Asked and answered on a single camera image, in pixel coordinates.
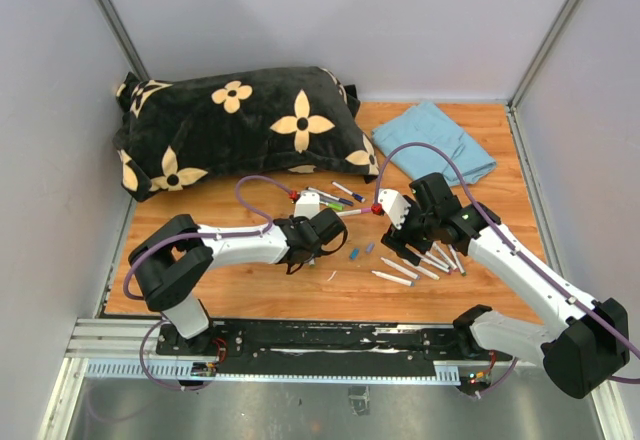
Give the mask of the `magenta cap marker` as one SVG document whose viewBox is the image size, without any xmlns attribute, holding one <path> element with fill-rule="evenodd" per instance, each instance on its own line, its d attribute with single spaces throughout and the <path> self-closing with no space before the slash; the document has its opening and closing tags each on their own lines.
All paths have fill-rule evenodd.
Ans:
<svg viewBox="0 0 640 440">
<path fill-rule="evenodd" d="M 369 214 L 369 213 L 372 213 L 371 207 L 348 209 L 348 210 L 338 211 L 336 214 L 339 217 L 343 217 L 344 218 L 344 217 L 350 217 L 350 216 L 356 216 L 356 215 L 362 215 L 362 214 Z"/>
</svg>

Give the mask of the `purple cap marker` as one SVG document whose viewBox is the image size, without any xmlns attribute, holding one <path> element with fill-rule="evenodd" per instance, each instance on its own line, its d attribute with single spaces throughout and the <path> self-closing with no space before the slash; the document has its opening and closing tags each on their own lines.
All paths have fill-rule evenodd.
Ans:
<svg viewBox="0 0 640 440">
<path fill-rule="evenodd" d="M 447 265 L 443 265 L 443 264 L 441 264 L 439 262 L 436 262 L 436 261 L 434 261 L 434 260 L 432 260 L 430 258 L 424 257 L 424 256 L 421 257 L 421 260 L 423 262 L 425 262 L 426 264 L 428 264 L 430 266 L 433 266 L 433 267 L 439 269 L 440 271 L 442 271 L 442 272 L 444 272 L 446 274 L 450 274 L 451 273 L 450 270 L 449 270 L 449 267 Z"/>
</svg>

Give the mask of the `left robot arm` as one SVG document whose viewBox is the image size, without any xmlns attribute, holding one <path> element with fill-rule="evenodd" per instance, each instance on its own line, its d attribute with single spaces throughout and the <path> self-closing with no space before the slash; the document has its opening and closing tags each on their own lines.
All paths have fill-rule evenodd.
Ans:
<svg viewBox="0 0 640 440">
<path fill-rule="evenodd" d="M 284 265 L 292 275 L 312 260 L 337 250 L 348 238 L 337 213 L 324 209 L 311 218 L 289 216 L 258 227 L 216 228 L 177 215 L 129 255 L 126 282 L 135 280 L 141 299 L 177 330 L 190 354 L 207 353 L 214 343 L 210 317 L 193 290 L 213 269 L 261 263 Z"/>
</svg>

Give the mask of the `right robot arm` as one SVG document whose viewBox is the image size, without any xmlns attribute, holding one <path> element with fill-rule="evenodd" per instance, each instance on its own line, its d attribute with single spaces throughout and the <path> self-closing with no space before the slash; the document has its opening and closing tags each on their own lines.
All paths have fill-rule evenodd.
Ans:
<svg viewBox="0 0 640 440">
<path fill-rule="evenodd" d="M 598 301 L 532 254 L 476 200 L 464 206 L 439 173 L 426 175 L 403 195 L 376 193 L 373 211 L 390 226 L 382 243 L 416 265 L 436 242 L 497 276 L 538 316 L 525 322 L 476 305 L 453 322 L 453 347 L 466 360 L 497 351 L 544 369 L 565 394 L 581 399 L 630 360 L 628 315 L 615 299 Z"/>
</svg>

